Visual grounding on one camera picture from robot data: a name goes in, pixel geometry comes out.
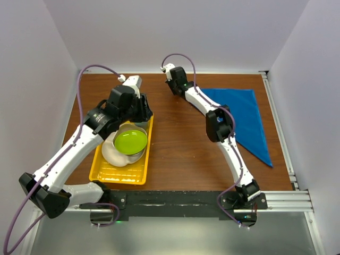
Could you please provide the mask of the blue cloth napkin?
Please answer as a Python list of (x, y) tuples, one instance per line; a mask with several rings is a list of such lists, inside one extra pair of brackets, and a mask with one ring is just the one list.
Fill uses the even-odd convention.
[(202, 89), (207, 97), (227, 105), (236, 122), (236, 140), (269, 167), (273, 167), (254, 90)]

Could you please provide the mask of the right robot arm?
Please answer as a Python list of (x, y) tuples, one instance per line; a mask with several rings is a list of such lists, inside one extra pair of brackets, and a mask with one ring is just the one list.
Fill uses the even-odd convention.
[(238, 149), (235, 138), (235, 119), (227, 105), (220, 105), (210, 99), (194, 81), (188, 81), (184, 68), (167, 64), (161, 71), (166, 75), (166, 83), (174, 95), (182, 97), (204, 116), (206, 134), (223, 153), (232, 172), (237, 204), (250, 208), (261, 190), (248, 170)]

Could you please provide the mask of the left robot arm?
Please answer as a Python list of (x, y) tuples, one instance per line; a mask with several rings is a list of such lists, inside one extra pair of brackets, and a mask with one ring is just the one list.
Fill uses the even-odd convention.
[(33, 174), (21, 175), (19, 183), (25, 194), (50, 219), (74, 205), (93, 203), (97, 208), (107, 207), (111, 191), (104, 183), (65, 185), (65, 182), (87, 155), (123, 123), (146, 122), (152, 115), (146, 94), (129, 86), (116, 86), (108, 99), (88, 111), (74, 135), (48, 163)]

